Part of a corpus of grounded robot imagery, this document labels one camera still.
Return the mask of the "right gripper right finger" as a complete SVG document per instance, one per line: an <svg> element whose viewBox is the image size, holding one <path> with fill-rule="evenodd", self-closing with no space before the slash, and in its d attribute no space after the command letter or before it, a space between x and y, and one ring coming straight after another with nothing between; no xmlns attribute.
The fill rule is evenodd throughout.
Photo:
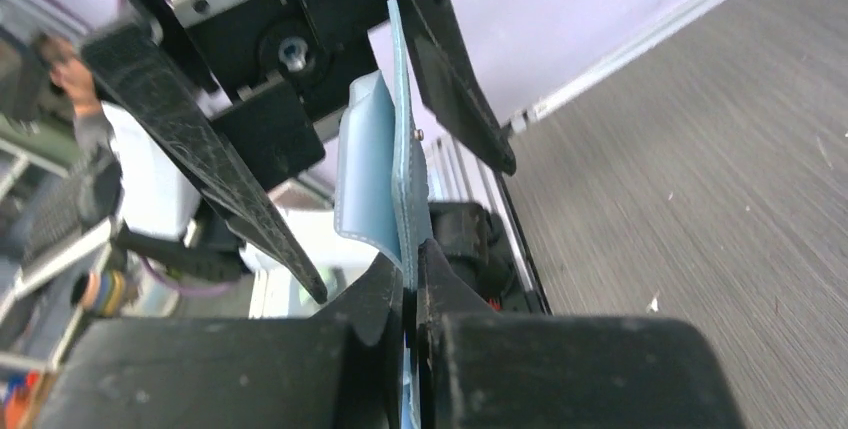
<svg viewBox="0 0 848 429"><path fill-rule="evenodd" d="M417 408L423 428L469 428L466 394L467 324L492 309L454 272L440 245L428 239L418 251L415 316Z"/></svg>

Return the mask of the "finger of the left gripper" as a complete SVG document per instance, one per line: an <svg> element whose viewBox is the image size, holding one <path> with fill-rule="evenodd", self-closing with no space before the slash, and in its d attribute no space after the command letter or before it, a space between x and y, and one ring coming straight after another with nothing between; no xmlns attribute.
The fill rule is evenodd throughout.
<svg viewBox="0 0 848 429"><path fill-rule="evenodd" d="M229 229L287 268L318 303L328 299L321 275L236 149L201 111L185 77L129 19L80 49L83 62L188 178L223 213Z"/></svg>
<svg viewBox="0 0 848 429"><path fill-rule="evenodd" d="M451 0L398 0L425 107L492 170L513 175L516 158L475 76Z"/></svg>

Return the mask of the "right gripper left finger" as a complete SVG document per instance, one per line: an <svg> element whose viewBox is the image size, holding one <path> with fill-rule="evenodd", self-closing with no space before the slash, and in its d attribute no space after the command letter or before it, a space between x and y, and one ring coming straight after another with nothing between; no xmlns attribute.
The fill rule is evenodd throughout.
<svg viewBox="0 0 848 429"><path fill-rule="evenodd" d="M334 349L334 428L399 428L402 422L403 281L378 255L312 318L341 331Z"/></svg>

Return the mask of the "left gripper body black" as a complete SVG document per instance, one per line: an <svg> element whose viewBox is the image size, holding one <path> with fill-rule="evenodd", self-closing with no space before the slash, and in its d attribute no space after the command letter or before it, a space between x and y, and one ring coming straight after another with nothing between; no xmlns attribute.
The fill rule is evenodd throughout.
<svg viewBox="0 0 848 429"><path fill-rule="evenodd" d="M324 157L314 124L375 71L368 32L388 17L387 0L131 1L196 87L230 98L213 127L267 190Z"/></svg>

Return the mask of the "blue leather card holder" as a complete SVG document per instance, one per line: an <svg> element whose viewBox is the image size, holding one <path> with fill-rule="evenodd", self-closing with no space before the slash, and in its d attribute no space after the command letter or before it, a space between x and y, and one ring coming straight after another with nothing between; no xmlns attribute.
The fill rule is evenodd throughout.
<svg viewBox="0 0 848 429"><path fill-rule="evenodd" d="M418 247L432 236L426 159L412 114L407 45L399 3L387 2L394 85L381 71L355 79L341 119L336 232L386 256L403 280L404 365L401 425L421 425L416 310Z"/></svg>

